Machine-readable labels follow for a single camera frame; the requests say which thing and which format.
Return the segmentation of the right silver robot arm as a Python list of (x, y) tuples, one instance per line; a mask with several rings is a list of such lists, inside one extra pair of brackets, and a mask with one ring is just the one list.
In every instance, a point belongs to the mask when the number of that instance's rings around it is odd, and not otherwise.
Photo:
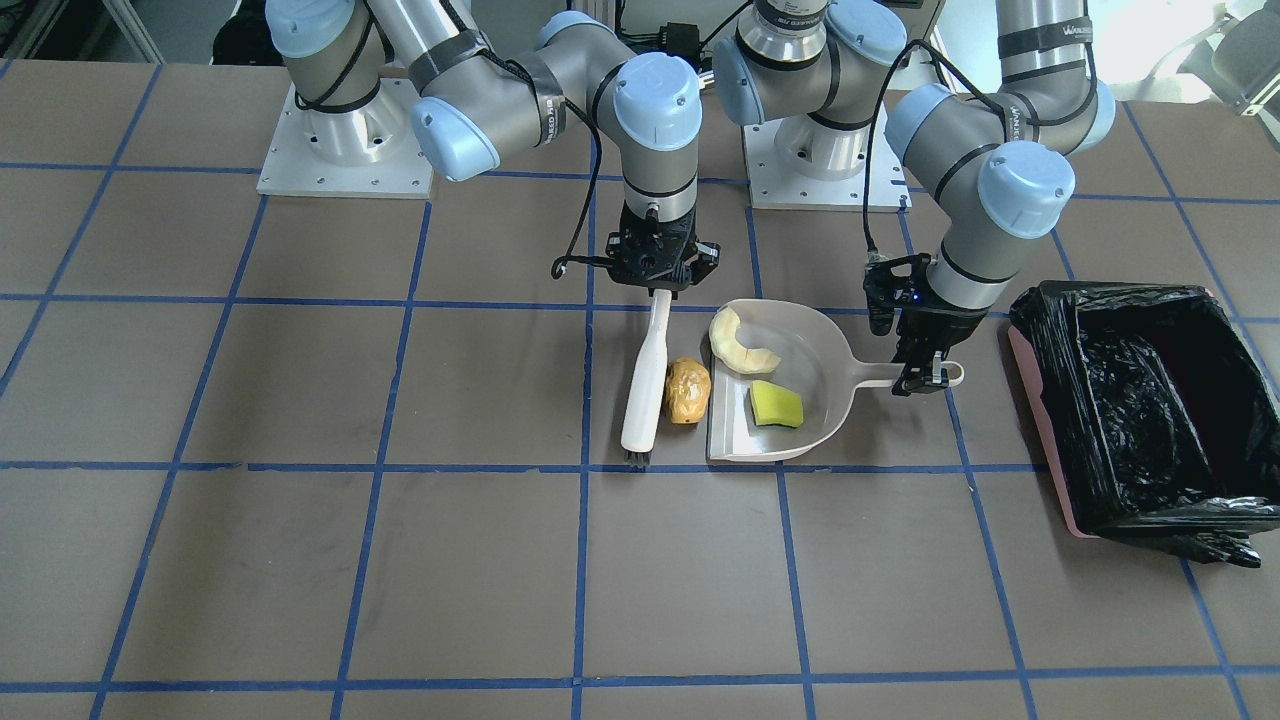
[(291, 77), (259, 192), (426, 197), (556, 142), (575, 124), (611, 142), (625, 183), (598, 266), (618, 284), (681, 292), (721, 250), (696, 233), (701, 86), (682, 59), (634, 53), (589, 14), (554, 14), (538, 45), (504, 60), (466, 1), (268, 1)]

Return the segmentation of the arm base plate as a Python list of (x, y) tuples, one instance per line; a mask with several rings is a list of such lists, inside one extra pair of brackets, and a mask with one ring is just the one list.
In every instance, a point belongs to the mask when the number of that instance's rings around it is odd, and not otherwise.
[(879, 122), (845, 131), (809, 115), (742, 127), (755, 209), (892, 213), (913, 206), (905, 172)]
[(302, 110), (294, 87), (262, 161), (266, 196), (428, 200), (433, 167), (410, 127), (419, 100), (406, 79), (383, 79), (364, 108), (344, 114)]

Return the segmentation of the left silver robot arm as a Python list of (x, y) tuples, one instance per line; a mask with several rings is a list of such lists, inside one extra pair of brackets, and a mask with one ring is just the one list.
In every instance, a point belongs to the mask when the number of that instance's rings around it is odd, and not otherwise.
[(803, 152), (796, 172), (820, 176), (820, 143), (868, 141), (882, 129), (947, 215), (933, 254), (888, 260), (868, 251), (870, 331), (897, 333), (897, 396), (948, 386), (951, 347), (972, 336), (1074, 193), (1069, 156), (1114, 123), (1085, 3), (1000, 1), (996, 20), (996, 92), (961, 96), (931, 83), (890, 109), (890, 77), (915, 44), (877, 1), (754, 1), (712, 54), (728, 118), (791, 126), (792, 149)]

